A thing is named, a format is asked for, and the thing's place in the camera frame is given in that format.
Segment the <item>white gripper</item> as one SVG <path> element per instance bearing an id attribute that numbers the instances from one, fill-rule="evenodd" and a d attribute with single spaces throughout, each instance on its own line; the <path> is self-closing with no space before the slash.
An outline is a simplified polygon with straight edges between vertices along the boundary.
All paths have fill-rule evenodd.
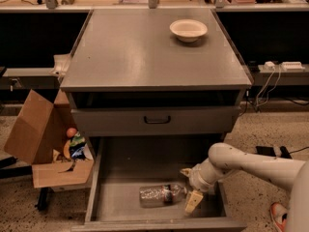
<path id="1" fill-rule="evenodd" d="M 190 215 L 203 200 L 203 193 L 206 193 L 222 177 L 222 170 L 206 159 L 193 168 L 183 168 L 180 172 L 189 179 L 190 185 L 196 189 L 190 191 L 185 200 L 184 211 Z"/>

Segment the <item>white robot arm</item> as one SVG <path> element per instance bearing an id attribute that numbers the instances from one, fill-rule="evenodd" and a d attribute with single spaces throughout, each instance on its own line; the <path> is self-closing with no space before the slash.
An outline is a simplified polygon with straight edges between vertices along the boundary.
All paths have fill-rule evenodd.
<path id="1" fill-rule="evenodd" d="M 208 158 L 182 174 L 193 188 L 186 198 L 184 210 L 191 214 L 202 201 L 203 194 L 217 181 L 242 170 L 291 193 L 284 228 L 280 232 L 308 232 L 309 162 L 245 153 L 226 143 L 209 148 Z"/>

